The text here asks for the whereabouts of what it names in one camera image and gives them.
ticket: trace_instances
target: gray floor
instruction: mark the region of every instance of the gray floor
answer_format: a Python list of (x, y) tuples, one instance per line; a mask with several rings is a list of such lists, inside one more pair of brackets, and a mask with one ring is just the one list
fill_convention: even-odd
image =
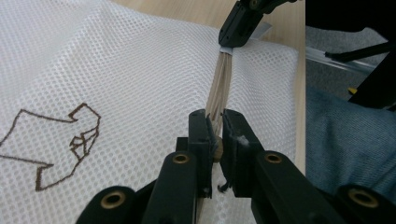
[[(332, 53), (362, 49), (384, 42), (386, 42), (385, 38), (368, 28), (357, 33), (326, 31), (308, 26), (305, 28), (305, 44), (308, 47)], [(360, 61), (377, 65), (385, 55), (376, 55)], [(306, 60), (306, 85), (327, 91), (345, 100), (350, 98), (347, 88), (357, 88), (366, 78), (366, 75)]]

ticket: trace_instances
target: brown drawn outline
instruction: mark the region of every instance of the brown drawn outline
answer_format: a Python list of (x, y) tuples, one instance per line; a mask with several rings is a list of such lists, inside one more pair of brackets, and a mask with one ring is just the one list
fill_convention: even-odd
[[(76, 165), (75, 165), (75, 167), (73, 168), (73, 170), (72, 170), (72, 172), (70, 173), (70, 175), (67, 175), (66, 177), (64, 177), (64, 178), (62, 178), (62, 179), (60, 179), (60, 180), (58, 180), (57, 182), (55, 182), (55, 183), (53, 183), (53, 184), (50, 184), (50, 185), (48, 185), (48, 186), (42, 188), (42, 187), (41, 187), (41, 173), (43, 172), (43, 170), (52, 167), (54, 164), (48, 164), (48, 163), (45, 163), (45, 162), (42, 162), (42, 161), (31, 161), (31, 160), (26, 160), (26, 159), (21, 159), (21, 158), (16, 158), (16, 157), (9, 157), (9, 156), (2, 156), (2, 155), (0, 155), (0, 158), (10, 159), (10, 160), (14, 160), (14, 161), (29, 162), (29, 163), (34, 163), (34, 164), (41, 165), (41, 166), (39, 166), (39, 167), (37, 168), (37, 171), (36, 171), (36, 176), (37, 176), (37, 178), (36, 178), (36, 180), (35, 180), (35, 191), (42, 191), (42, 190), (45, 190), (45, 189), (49, 189), (49, 188), (51, 188), (51, 187), (54, 187), (54, 186), (58, 185), (58, 184), (61, 183), (62, 181), (66, 180), (67, 178), (71, 177), (71, 176), (74, 174), (74, 172), (76, 171), (76, 168), (79, 166), (79, 164), (84, 160), (84, 158), (85, 158), (86, 156), (88, 156), (88, 155), (90, 154), (91, 148), (92, 148), (93, 144), (95, 143), (96, 138), (99, 136), (99, 124), (100, 124), (100, 118), (101, 118), (101, 116), (100, 116), (98, 113), (96, 113), (96, 111), (94, 111), (92, 108), (90, 108), (90, 107), (89, 107), (87, 104), (85, 104), (85, 103), (79, 105), (75, 110), (73, 110), (70, 114), (68, 114), (68, 117), (69, 117), (71, 120), (53, 119), (53, 118), (49, 118), (49, 117), (37, 115), (37, 114), (32, 113), (32, 112), (30, 112), (30, 111), (27, 111), (27, 110), (25, 110), (25, 109), (21, 109), (20, 112), (18, 113), (18, 115), (15, 117), (14, 121), (12, 122), (12, 127), (11, 127), (11, 129), (9, 130), (9, 132), (7, 133), (6, 137), (4, 137), (4, 139), (0, 142), (0, 147), (1, 147), (1, 146), (3, 145), (3, 143), (8, 139), (8, 137), (11, 135), (11, 133), (14, 131), (14, 128), (15, 128), (15, 126), (16, 126), (16, 124), (17, 124), (17, 120), (18, 120), (18, 118), (20, 117), (21, 113), (26, 113), (26, 114), (29, 114), (29, 115), (31, 115), (31, 116), (37, 117), (37, 118), (39, 118), (39, 119), (47, 119), (47, 120), (58, 121), (58, 122), (63, 122), (63, 123), (74, 123), (74, 122), (78, 121), (78, 119), (74, 119), (74, 118), (73, 118), (74, 115), (75, 115), (82, 107), (84, 107), (84, 106), (87, 107), (88, 109), (90, 109), (91, 112), (92, 112), (95, 116), (98, 117), (98, 120), (97, 120), (97, 123), (96, 123), (95, 128), (93, 128), (93, 129), (91, 129), (91, 130), (89, 130), (89, 131), (87, 131), (87, 132), (85, 132), (85, 133), (81, 133), (81, 134), (80, 134), (80, 137), (74, 137), (74, 138), (71, 140), (69, 146), (73, 146), (71, 150), (72, 150), (73, 154), (77, 157), (78, 162), (76, 163)], [(85, 139), (85, 138), (84, 138), (84, 134), (86, 134), (86, 133), (91, 133), (91, 132), (95, 132), (95, 134), (91, 135), (88, 139)], [(81, 143), (81, 144), (74, 144), (74, 140), (75, 140), (76, 138), (77, 138), (77, 139), (80, 139), (80, 140), (82, 141), (82, 143)], [(90, 141), (92, 138), (93, 138), (92, 143), (91, 143), (90, 147), (87, 149), (86, 143), (87, 143), (87, 141)], [(80, 157), (80, 156), (77, 154), (77, 152), (76, 152), (76, 149), (77, 149), (78, 147), (80, 147), (81, 145), (83, 145), (83, 148), (84, 148), (84, 155), (83, 155), (82, 157)]]

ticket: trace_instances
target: wooden table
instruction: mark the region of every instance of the wooden table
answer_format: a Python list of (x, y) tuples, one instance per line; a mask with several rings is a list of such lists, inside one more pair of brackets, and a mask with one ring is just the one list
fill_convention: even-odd
[[(154, 16), (191, 21), (221, 28), (236, 0), (113, 0), (114, 2)], [(263, 40), (283, 44), (299, 51), (295, 79), (296, 165), (305, 170), (305, 1), (277, 7), (262, 22), (273, 25)]]

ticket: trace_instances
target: brown line drawing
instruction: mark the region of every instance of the brown line drawing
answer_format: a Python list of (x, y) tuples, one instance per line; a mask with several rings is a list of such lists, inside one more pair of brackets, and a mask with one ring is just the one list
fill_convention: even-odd
[(71, 148), (69, 150), (71, 150), (71, 152), (77, 158), (77, 160), (76, 160), (76, 163), (74, 164), (73, 169), (71, 170), (71, 172), (68, 175), (63, 176), (59, 180), (54, 181), (50, 184), (43, 185), (43, 183), (42, 183), (43, 172), (45, 172), (47, 169), (53, 167), (56, 164), (50, 163), (50, 162), (45, 162), (45, 161), (38, 161), (38, 160), (21, 158), (21, 157), (9, 156), (6, 154), (2, 154), (1, 150), (0, 150), (0, 158), (14, 160), (14, 161), (29, 162), (29, 163), (38, 165), (37, 170), (36, 170), (36, 180), (35, 180), (35, 190), (36, 191), (49, 189), (49, 188), (52, 188), (52, 187), (58, 185), (59, 183), (63, 182), (64, 180), (71, 177), (75, 173), (77, 167), (81, 164), (81, 162), (84, 160), (84, 158), (90, 154), (91, 148), (94, 145), (96, 138), (99, 136), (99, 125), (100, 125), (101, 116), (98, 113), (96, 113), (92, 108), (90, 108), (87, 104), (83, 103), (83, 104), (79, 105), (75, 110), (73, 110), (70, 114), (68, 114), (68, 117), (70, 118), (70, 120), (49, 118), (49, 117), (37, 115), (37, 114), (30, 112), (28, 110), (25, 110), (25, 109), (21, 109), (20, 112), (18, 113), (18, 115), (13, 120), (10, 130), (8, 131), (6, 136), (3, 138), (3, 140), (0, 141), (0, 149), (1, 149), (1, 147), (5, 144), (5, 142), (8, 140), (8, 138), (14, 132), (14, 130), (17, 126), (17, 123), (23, 114), (32, 116), (37, 119), (72, 124), (72, 123), (75, 123), (78, 121), (78, 119), (75, 118), (75, 115), (77, 114), (77, 112), (80, 112), (80, 110), (82, 110), (83, 108), (88, 109), (92, 113), (92, 115), (95, 116), (96, 123), (94, 124), (95, 125), (94, 128), (89, 129), (86, 132), (80, 133), (79, 136), (74, 136), (72, 138), (72, 140), (70, 141), (69, 147), (71, 147)]

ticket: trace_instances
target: white mesh fabric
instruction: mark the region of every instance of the white mesh fabric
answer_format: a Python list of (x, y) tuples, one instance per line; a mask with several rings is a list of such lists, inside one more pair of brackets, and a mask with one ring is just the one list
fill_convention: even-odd
[[(74, 223), (100, 190), (155, 179), (205, 108), (219, 55), (219, 30), (108, 1), (2, 1), (0, 30), (0, 223)], [(229, 101), (292, 159), (295, 60), (269, 43), (235, 49)], [(253, 222), (231, 192), (201, 219)]]

